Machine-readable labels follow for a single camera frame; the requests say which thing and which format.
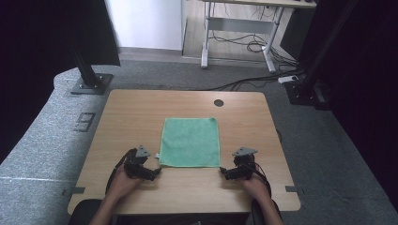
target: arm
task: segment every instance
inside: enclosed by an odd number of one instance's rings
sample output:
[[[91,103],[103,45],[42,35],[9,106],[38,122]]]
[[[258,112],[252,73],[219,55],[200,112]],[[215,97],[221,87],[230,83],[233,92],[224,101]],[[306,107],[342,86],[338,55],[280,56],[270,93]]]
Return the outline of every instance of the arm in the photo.
[[[141,179],[130,179],[124,171],[124,167],[120,166],[117,169],[108,193],[102,200],[99,210],[93,219],[91,219],[90,225],[109,224],[112,213],[119,200],[135,190],[141,183]]]
[[[261,211],[263,212],[264,221],[266,224],[283,224],[260,176],[253,173],[250,180],[238,179],[238,182],[243,186],[243,189],[245,189],[250,196],[258,201],[261,206]]]

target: table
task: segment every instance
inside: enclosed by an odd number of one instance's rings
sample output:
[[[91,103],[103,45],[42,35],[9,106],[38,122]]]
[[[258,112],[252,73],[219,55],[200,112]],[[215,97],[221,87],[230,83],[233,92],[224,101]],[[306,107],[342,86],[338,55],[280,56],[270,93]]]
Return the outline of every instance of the table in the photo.
[[[316,3],[313,1],[307,3],[304,0],[202,0],[206,2],[205,14],[205,42],[202,47],[202,61],[201,67],[207,68],[208,59],[208,32],[209,30],[231,31],[255,34],[267,34],[269,39],[267,45],[262,47],[264,57],[268,65],[270,73],[275,73],[276,69],[273,65],[269,51],[272,47],[272,42],[275,38],[276,32],[281,21],[284,8],[315,8]],[[273,22],[262,22],[253,20],[237,20],[229,18],[212,17],[210,14],[211,3],[228,3],[228,4],[242,4],[242,5],[257,5],[257,6],[272,6],[277,7],[276,16]]]
[[[214,101],[220,99],[218,107]],[[267,174],[273,199],[281,210],[299,210],[284,153],[262,93],[114,90],[84,162],[68,211],[84,199],[102,199],[115,164],[131,148],[142,144],[152,156],[145,167],[159,167],[154,158],[161,146],[164,119],[214,117],[218,121],[221,165],[234,168],[232,153],[245,146],[258,150],[255,160]],[[144,183],[119,203],[122,215],[250,212],[250,197],[219,168],[163,168],[154,181]]]

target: forearm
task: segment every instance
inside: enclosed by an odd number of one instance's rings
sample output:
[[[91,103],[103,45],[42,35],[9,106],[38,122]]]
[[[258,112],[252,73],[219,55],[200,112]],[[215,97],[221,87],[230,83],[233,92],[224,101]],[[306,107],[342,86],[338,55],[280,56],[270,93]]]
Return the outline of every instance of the forearm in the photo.
[[[275,208],[272,199],[269,196],[262,196],[256,199],[261,206],[264,220],[267,225],[281,225],[283,224],[279,214]]]
[[[107,225],[117,204],[117,198],[105,196],[96,215],[91,219],[90,225]]]

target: white wall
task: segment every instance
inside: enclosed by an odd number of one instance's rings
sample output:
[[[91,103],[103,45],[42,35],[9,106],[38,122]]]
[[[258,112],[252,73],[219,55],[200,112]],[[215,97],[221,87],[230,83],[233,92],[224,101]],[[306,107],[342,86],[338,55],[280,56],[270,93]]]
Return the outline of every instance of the white wall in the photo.
[[[118,47],[182,50],[183,1],[105,0]]]

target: hand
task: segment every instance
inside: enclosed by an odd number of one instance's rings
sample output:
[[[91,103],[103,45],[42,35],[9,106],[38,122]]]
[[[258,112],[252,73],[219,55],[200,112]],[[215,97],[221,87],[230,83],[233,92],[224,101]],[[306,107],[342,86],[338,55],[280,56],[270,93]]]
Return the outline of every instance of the hand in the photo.
[[[143,181],[139,178],[129,178],[122,164],[116,171],[114,180],[109,187],[107,196],[119,201],[121,198],[130,194],[142,182]]]
[[[264,184],[263,179],[261,179],[261,177],[256,173],[253,173],[252,177],[249,180],[241,178],[237,181],[242,185],[243,189],[257,201],[264,198],[270,199],[267,187]]]

